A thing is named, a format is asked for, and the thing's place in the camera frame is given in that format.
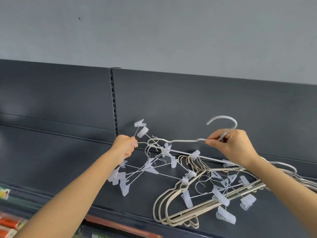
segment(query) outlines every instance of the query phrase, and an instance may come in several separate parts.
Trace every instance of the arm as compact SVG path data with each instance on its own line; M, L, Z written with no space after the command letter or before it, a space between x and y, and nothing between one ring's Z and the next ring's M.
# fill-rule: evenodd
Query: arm
M229 160L256 175L296 216L313 237L317 237L317 194L262 159L254 150L243 130L228 132L222 141L224 129L209 136L206 144L217 148Z
M118 136L109 151L54 196L15 238L72 237L108 176L137 146L134 137Z

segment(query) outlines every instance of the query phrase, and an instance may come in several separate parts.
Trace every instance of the person's left arm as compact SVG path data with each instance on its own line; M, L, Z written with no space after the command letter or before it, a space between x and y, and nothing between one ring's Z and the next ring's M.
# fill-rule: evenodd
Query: person's left arm
M15 238L71 238L113 169L137 146L134 137L119 135L109 151L54 196Z

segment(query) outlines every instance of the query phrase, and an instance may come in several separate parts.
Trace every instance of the wall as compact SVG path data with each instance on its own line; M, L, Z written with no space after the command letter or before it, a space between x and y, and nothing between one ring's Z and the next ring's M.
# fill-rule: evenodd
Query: wall
M0 59L317 84L317 0L0 0Z

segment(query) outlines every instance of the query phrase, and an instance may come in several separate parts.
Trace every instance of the white hanger hook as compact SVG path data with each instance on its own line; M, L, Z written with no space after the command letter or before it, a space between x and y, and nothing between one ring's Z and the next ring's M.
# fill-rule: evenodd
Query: white hanger hook
M226 131L224 131L224 132L221 134L220 138L218 139L219 141L222 140L222 139L224 138L224 136L225 136L228 132L234 130L234 129L237 127L237 125L238 125L237 121L236 121L234 118L229 117L229 116L224 116L224 115L220 115L220 116L213 117L213 118L212 118L211 120L209 120L206 124L208 125L208 124L210 124L213 120L216 120L216 119L230 119L232 122L235 123L232 128L227 129Z

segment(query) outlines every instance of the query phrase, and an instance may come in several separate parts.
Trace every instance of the person's left hand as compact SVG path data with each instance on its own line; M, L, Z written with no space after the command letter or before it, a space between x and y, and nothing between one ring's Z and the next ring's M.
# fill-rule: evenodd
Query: person's left hand
M134 148L138 146L138 141L135 137L119 135L114 140L109 151L113 151L118 155L118 164L121 164L125 158L130 157Z

